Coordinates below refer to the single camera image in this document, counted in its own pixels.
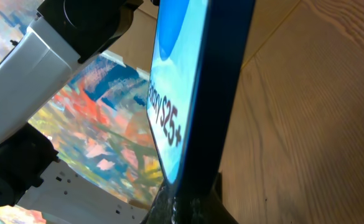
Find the wooden floor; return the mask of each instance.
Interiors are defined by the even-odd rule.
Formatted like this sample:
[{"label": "wooden floor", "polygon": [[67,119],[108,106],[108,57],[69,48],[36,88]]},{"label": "wooden floor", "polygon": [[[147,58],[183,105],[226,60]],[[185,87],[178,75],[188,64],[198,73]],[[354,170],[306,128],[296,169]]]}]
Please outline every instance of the wooden floor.
[{"label": "wooden floor", "polygon": [[223,203],[240,223],[364,223],[364,0],[257,1]]}]

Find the colorful abstract painting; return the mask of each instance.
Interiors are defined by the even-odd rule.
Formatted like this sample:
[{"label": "colorful abstract painting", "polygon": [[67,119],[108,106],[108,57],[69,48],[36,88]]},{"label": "colorful abstract painting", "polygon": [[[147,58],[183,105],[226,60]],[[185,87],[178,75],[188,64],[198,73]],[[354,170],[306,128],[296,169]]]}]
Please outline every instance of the colorful abstract painting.
[{"label": "colorful abstract painting", "polygon": [[[0,0],[0,61],[41,0]],[[124,200],[151,204],[162,182],[146,116],[148,74],[111,52],[99,56],[30,120],[84,178]],[[39,212],[0,208],[0,223],[45,223]]]}]

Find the black mount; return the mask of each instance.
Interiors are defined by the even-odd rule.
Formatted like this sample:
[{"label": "black mount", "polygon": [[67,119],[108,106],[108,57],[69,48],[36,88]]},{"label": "black mount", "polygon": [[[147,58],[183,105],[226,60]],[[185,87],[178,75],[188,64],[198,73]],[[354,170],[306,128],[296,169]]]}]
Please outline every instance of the black mount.
[{"label": "black mount", "polygon": [[40,175],[58,160],[57,153],[30,124],[0,144],[0,207],[14,206],[31,186],[39,187]]},{"label": "black mount", "polygon": [[151,0],[151,3],[155,6],[159,6],[159,1],[160,0]]},{"label": "black mount", "polygon": [[163,182],[151,209],[140,224],[237,224],[223,206],[216,187],[215,183],[214,188],[206,196],[173,197],[170,186]]},{"label": "black mount", "polygon": [[143,0],[45,0],[38,16],[81,56],[79,63],[102,53],[131,26]]}]

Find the white robotic arm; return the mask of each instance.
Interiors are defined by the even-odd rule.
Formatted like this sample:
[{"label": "white robotic arm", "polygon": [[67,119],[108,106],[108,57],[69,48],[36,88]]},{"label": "white robotic arm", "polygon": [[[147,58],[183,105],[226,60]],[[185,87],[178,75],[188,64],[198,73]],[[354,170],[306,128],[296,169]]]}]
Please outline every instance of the white robotic arm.
[{"label": "white robotic arm", "polygon": [[27,124],[127,31],[141,3],[46,0],[38,8],[27,34],[0,63],[0,206],[17,204],[71,224],[133,224],[144,218],[145,210],[78,176],[57,158],[50,141]]},{"label": "white robotic arm", "polygon": [[69,223],[140,223],[147,211],[134,207],[80,177],[64,161],[53,161],[17,205]]},{"label": "white robotic arm", "polygon": [[0,143],[95,57],[78,63],[78,53],[43,17],[34,20],[0,63]]}]

